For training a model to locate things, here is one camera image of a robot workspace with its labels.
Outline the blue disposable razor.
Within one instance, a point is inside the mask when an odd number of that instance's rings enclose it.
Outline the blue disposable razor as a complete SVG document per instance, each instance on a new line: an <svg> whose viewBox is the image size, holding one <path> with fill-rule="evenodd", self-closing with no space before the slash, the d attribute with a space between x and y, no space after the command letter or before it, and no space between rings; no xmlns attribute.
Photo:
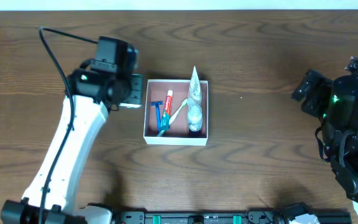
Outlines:
<svg viewBox="0 0 358 224"><path fill-rule="evenodd" d="M157 130L160 131L160 124L161 124L160 105L163 105L163 101L152 101L150 105L155 107Z"/></svg>

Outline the red green toothpaste tube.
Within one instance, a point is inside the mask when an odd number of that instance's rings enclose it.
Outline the red green toothpaste tube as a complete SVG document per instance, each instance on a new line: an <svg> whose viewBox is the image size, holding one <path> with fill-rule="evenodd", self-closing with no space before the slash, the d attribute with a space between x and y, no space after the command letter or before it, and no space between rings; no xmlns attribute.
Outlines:
<svg viewBox="0 0 358 224"><path fill-rule="evenodd" d="M162 119L160 122L160 130L161 131L166 131L169 129L169 120L170 120L170 115L171 115L172 101L173 101L173 91L168 90L168 93L167 93L167 96L165 99L163 115L162 115Z"/></svg>

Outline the green white toothbrush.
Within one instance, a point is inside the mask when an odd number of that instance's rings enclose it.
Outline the green white toothbrush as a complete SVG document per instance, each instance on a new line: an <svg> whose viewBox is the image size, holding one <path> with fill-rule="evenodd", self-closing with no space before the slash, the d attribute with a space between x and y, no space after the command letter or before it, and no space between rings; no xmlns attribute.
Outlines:
<svg viewBox="0 0 358 224"><path fill-rule="evenodd" d="M182 101L182 104L181 104L181 106L179 107L179 109L177 109L176 112L174 112L174 114L170 117L169 125L171 125L171 124L174 122L174 120L176 119L176 117L177 117L178 114L180 113L181 109L184 108L184 107L187 105L187 101L188 101L187 98L185 98L185 99ZM162 137L164 133L165 133L165 130L160 131L160 132L157 134L157 137Z"/></svg>

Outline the white box with pink interior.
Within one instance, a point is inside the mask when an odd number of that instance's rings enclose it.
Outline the white box with pink interior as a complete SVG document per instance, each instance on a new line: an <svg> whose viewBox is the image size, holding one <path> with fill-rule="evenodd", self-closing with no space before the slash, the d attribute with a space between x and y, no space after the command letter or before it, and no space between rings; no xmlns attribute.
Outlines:
<svg viewBox="0 0 358 224"><path fill-rule="evenodd" d="M170 125L170 129L158 137L157 117L155 107L151 105L154 101L165 101L167 92L173 91L172 112L175 113L181 106L183 100L188 96L189 80L158 80L150 79L146 84L145 113L143 137L147 144L157 145L184 145L205 146L208 141L209 128L209 86L208 81L201 80L202 92L202 119L201 134L197 137L189 135L187 111L184 107Z"/></svg>

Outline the clear pump soap bottle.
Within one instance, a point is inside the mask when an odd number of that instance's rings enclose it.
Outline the clear pump soap bottle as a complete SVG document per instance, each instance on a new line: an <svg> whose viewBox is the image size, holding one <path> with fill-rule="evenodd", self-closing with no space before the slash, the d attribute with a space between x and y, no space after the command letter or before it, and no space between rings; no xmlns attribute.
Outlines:
<svg viewBox="0 0 358 224"><path fill-rule="evenodd" d="M189 135L192 138L198 138L201 136L201 130L203 125L202 108L191 98L188 98L187 106L188 106L187 120L188 120Z"/></svg>

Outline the white floral lotion tube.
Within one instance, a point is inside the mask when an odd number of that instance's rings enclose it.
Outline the white floral lotion tube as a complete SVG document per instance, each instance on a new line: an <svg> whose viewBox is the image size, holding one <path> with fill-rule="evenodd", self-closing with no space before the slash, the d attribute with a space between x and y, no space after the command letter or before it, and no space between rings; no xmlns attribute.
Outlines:
<svg viewBox="0 0 358 224"><path fill-rule="evenodd" d="M188 97L197 102L201 102L202 100L201 83L196 67L193 67L189 84Z"/></svg>

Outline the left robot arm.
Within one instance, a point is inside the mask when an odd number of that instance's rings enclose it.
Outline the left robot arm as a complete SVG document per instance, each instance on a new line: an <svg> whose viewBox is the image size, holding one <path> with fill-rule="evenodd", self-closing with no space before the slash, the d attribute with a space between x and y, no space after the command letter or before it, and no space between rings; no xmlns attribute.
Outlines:
<svg viewBox="0 0 358 224"><path fill-rule="evenodd" d="M93 143L120 106L141 106L142 76L135 60L118 64L86 60L66 77L58 128L37 175L20 201L6 200L3 223L111 223L113 211L97 203L76 206L83 169Z"/></svg>

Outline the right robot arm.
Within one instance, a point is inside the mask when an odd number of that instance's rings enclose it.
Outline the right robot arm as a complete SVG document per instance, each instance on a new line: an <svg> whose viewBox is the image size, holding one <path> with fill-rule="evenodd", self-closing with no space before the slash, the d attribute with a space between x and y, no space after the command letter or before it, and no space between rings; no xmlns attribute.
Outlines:
<svg viewBox="0 0 358 224"><path fill-rule="evenodd" d="M309 69L291 97L319 119L319 156L330 163L358 215L358 70L331 80Z"/></svg>

